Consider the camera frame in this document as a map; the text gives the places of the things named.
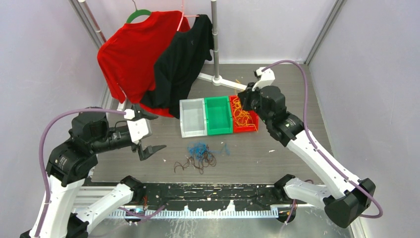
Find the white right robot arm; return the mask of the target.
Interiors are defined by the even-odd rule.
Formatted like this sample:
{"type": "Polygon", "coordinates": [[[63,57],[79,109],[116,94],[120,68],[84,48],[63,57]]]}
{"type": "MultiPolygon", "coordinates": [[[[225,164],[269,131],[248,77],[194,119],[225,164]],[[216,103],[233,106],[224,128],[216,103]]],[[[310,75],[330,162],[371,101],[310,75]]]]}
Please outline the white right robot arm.
{"type": "Polygon", "coordinates": [[[287,110],[285,96],[276,86],[253,89],[253,83],[238,93],[242,109],[255,112],[270,136],[295,153],[323,181],[316,185],[287,174],[278,180],[275,197],[280,203],[300,200],[322,209],[337,226],[347,228],[373,202],[375,183],[344,168],[315,140],[304,122],[287,110]]]}

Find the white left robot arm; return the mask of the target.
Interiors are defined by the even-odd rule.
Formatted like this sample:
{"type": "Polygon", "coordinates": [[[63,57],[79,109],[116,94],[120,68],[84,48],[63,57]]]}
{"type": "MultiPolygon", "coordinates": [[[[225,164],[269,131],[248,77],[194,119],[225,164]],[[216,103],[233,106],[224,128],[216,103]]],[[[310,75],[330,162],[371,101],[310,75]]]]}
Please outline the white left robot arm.
{"type": "Polygon", "coordinates": [[[44,202],[32,229],[23,238],[86,238],[108,215],[123,205],[140,204],[146,199],[143,183],[132,176],[82,211],[73,212],[74,202],[89,172],[98,163],[97,155],[125,147],[146,160],[162,149],[161,145],[142,147],[141,140],[151,135],[149,122],[157,118],[135,104],[121,112],[125,126],[110,127],[108,110],[99,107],[72,110],[70,137],[55,147],[44,160],[44,143],[52,124],[45,128],[39,144],[39,161],[45,185],[44,202]]]}

